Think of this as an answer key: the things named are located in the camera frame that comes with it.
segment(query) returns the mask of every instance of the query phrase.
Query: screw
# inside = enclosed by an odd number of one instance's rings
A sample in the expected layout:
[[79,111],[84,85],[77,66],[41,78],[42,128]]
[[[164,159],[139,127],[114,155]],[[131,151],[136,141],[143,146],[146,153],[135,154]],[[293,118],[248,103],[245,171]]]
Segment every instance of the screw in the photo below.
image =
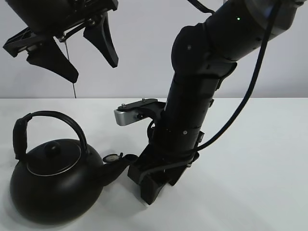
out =
[[58,38],[59,42],[64,42],[65,41],[65,35],[62,35],[61,37]]
[[142,114],[138,114],[137,115],[137,119],[140,119],[140,120],[143,119],[143,115]]
[[90,26],[94,26],[95,25],[95,21],[92,18],[88,19],[88,23],[90,24]]

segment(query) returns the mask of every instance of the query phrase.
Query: white table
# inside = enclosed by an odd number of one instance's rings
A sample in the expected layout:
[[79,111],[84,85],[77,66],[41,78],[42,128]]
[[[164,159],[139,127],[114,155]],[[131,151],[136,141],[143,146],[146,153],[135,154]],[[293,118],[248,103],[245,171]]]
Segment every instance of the white table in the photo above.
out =
[[[166,186],[151,206],[126,173],[104,188],[96,204],[74,222],[45,227],[20,217],[8,196],[17,161],[12,129],[17,118],[57,110],[75,119],[101,155],[139,154],[147,144],[144,120],[127,127],[113,110],[134,99],[0,100],[1,231],[307,231],[308,99],[252,99],[234,125],[200,152],[175,187]],[[217,99],[203,131],[207,140],[226,122],[240,99]],[[29,123],[29,148],[59,138],[77,138],[53,118]]]

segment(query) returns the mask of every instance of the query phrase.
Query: white wall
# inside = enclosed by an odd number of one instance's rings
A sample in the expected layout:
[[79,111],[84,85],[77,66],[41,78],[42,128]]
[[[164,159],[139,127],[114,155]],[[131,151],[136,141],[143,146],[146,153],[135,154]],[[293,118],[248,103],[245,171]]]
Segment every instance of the white wall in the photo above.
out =
[[[222,0],[203,0],[217,9]],[[119,55],[112,69],[83,37],[68,40],[71,62],[79,71],[78,97],[165,97],[173,76],[170,52],[180,29],[205,21],[186,0],[120,0],[110,12],[110,28]],[[255,97],[308,97],[308,6],[299,9],[293,27],[269,44]],[[0,2],[0,44],[25,24]],[[56,74],[31,66],[26,53],[12,58],[0,49],[0,98],[72,98],[72,84]],[[257,52],[243,58],[216,97],[242,97]]]

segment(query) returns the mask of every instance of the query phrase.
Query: black cable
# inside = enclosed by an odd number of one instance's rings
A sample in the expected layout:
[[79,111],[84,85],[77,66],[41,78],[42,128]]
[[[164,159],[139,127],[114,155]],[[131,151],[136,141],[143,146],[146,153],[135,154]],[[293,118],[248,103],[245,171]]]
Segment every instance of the black cable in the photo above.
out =
[[215,11],[207,8],[206,6],[204,6],[201,2],[199,2],[198,0],[187,0],[188,2],[190,2],[190,4],[192,4],[195,8],[197,8],[198,10],[200,10],[203,13],[215,13]]
[[152,134],[151,129],[152,129],[153,124],[154,124],[154,120],[151,121],[151,123],[149,124],[149,126],[148,126],[148,128],[146,130],[149,140],[151,140],[151,138],[152,138],[152,136],[151,136],[151,134]]
[[260,48],[260,52],[259,52],[259,55],[258,55],[258,59],[257,59],[257,63],[256,63],[256,66],[255,66],[255,70],[254,70],[254,73],[252,75],[252,78],[251,78],[251,81],[250,81],[250,84],[249,84],[249,87],[248,87],[248,90],[245,94],[245,96],[243,97],[243,100],[242,102],[240,103],[240,105],[237,107],[237,109],[235,110],[235,112],[233,113],[233,115],[231,116],[231,118],[227,121],[227,123],[219,130],[219,132],[216,133],[216,135],[214,135],[209,141],[207,141],[206,143],[200,145],[199,147],[197,148],[194,148],[194,149],[191,149],[191,150],[188,150],[188,151],[184,151],[184,152],[181,152],[181,153],[169,153],[170,155],[177,155],[177,154],[192,154],[192,153],[195,153],[195,152],[198,152],[208,146],[210,146],[212,143],[214,143],[231,125],[232,123],[235,121],[235,119],[238,117],[238,115],[241,113],[241,111],[243,110],[243,108],[245,107],[245,105],[247,104],[248,100],[250,99],[252,93],[253,93],[253,90],[255,88],[255,85],[256,85],[256,82],[257,82],[257,79],[258,79],[258,76],[259,76],[259,73],[260,73],[260,70],[261,70],[261,66],[262,66],[262,62],[263,62],[263,58],[264,58],[264,55],[265,55],[265,51],[266,51],[266,48],[267,48],[267,45],[268,45],[268,42],[270,40],[270,35],[271,35],[271,31],[274,27],[274,24],[275,24],[275,21],[276,21],[276,17],[278,15],[278,12],[279,12],[279,9],[281,7],[281,0],[278,0],[276,2],[276,4],[274,5],[271,13],[270,13],[270,16],[269,16],[269,23],[268,23],[268,26],[266,28],[266,31],[264,33],[264,38],[262,40],[262,44],[261,44],[261,48]]
[[[67,42],[66,42],[66,40],[64,41],[64,44],[65,44],[65,49],[66,49],[67,60],[70,62],[70,60],[69,60],[69,54],[68,54],[68,47],[67,47]],[[76,89],[75,89],[75,83],[73,83],[73,92],[74,92],[74,98],[77,99],[77,96],[76,96]]]

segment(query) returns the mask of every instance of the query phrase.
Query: kettle handle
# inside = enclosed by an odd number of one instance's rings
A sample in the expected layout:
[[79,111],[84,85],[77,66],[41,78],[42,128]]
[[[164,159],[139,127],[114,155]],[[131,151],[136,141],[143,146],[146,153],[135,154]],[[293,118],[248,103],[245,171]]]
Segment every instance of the kettle handle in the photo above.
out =
[[74,121],[71,117],[56,111],[38,111],[29,113],[26,116],[18,119],[13,129],[13,148],[15,152],[15,158],[17,160],[25,160],[26,149],[27,149],[27,125],[28,122],[35,116],[48,116],[62,120],[68,124],[78,135],[81,144],[81,153],[88,154],[88,144],[85,134],[79,124]]

